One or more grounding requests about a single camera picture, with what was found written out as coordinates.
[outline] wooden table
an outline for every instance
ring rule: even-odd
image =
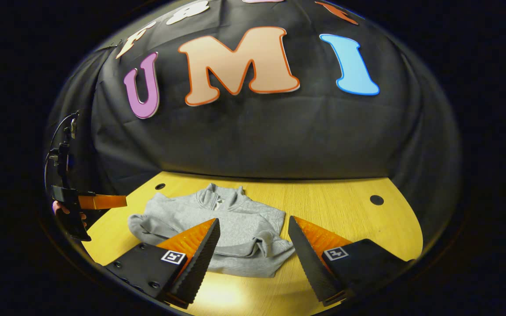
[[[388,178],[365,180],[252,180],[161,172],[126,198],[128,206],[112,208],[89,229],[83,242],[90,256],[105,266],[138,244],[128,230],[128,216],[142,214],[158,192],[168,198],[193,194],[209,183],[238,188],[254,201],[286,212],[281,238],[290,240],[290,215],[308,220],[353,242],[369,238],[398,258],[420,256],[423,237],[419,222],[402,194]],[[384,199],[380,206],[370,196]],[[274,278],[245,278],[207,272],[189,314],[202,316],[313,315],[324,307],[317,301],[293,254]]]

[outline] black fabric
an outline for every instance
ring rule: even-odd
[[[44,133],[44,158],[51,148],[57,148],[60,142],[65,140],[64,128],[70,126],[68,119],[56,134],[54,142],[52,136],[58,124],[66,116],[79,110],[77,119],[76,138],[70,141],[70,159],[72,167],[68,172],[69,184],[77,190],[93,191],[97,194],[118,194],[111,185],[103,168],[101,168],[100,158],[93,146],[93,140],[90,133],[91,110],[93,105],[93,94],[97,82],[97,76],[103,66],[103,63],[109,57],[115,48],[105,48],[89,54],[86,59],[79,64],[77,69],[66,80],[64,88],[56,99],[54,107],[50,112],[50,118]],[[61,186],[62,182],[58,172],[54,167],[52,160],[48,161],[47,166],[47,188],[46,192],[50,196],[52,184]],[[104,212],[86,212],[89,228]]]
[[[254,5],[212,0],[209,7],[172,25],[165,24],[172,12],[158,17],[121,58],[115,59],[123,42],[96,52],[65,86],[51,119],[56,124],[56,117],[76,106],[84,110],[79,126],[87,139],[76,142],[83,148],[79,154],[90,158],[80,162],[78,157],[78,173],[72,174],[80,188],[129,194],[161,170],[286,179],[388,176],[416,212],[424,244],[437,238],[458,197],[460,145],[450,104],[423,62],[375,24],[349,14],[359,25],[350,24],[313,0]],[[287,30],[283,46],[299,90],[254,93],[248,87],[249,68],[237,96],[210,74],[219,99],[187,106],[187,58],[179,46],[213,36],[234,50],[256,26]],[[381,90],[377,96],[339,90],[339,62],[319,39],[325,33],[360,44]],[[130,109],[123,80],[152,52],[159,53],[160,106],[142,120]],[[146,100],[141,71],[136,84]]]

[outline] sweatshirt collar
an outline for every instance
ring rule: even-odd
[[[223,202],[216,208],[218,211],[232,211],[239,208],[249,198],[243,193],[243,186],[237,189],[222,188],[216,184],[209,184],[207,188],[196,192],[196,198],[204,208],[214,210],[216,202]]]

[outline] cable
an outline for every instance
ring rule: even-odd
[[[66,120],[72,116],[78,116],[79,115],[79,110],[77,110],[75,113],[72,113],[72,114],[69,114],[68,116],[66,116],[62,122],[60,122],[60,124],[58,124],[58,127],[56,128],[56,130],[54,131],[54,135],[52,136],[52,140],[50,140],[50,150],[48,151],[48,154],[46,154],[46,158],[44,160],[44,192],[48,193],[48,185],[46,184],[46,173],[47,173],[47,170],[48,170],[48,157],[50,157],[50,152],[51,152],[51,148],[52,148],[52,144],[54,143],[54,139],[56,138],[56,134],[58,134],[58,131],[60,130],[60,127],[62,126],[62,124],[64,124],[64,122],[66,122]]]

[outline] gray sweatshirt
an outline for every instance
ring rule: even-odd
[[[212,218],[220,220],[220,239],[208,271],[271,278],[294,252],[293,244],[280,238],[285,212],[251,200],[243,187],[211,183],[175,198],[156,193],[144,214],[129,216],[128,227],[139,240],[159,244]]]

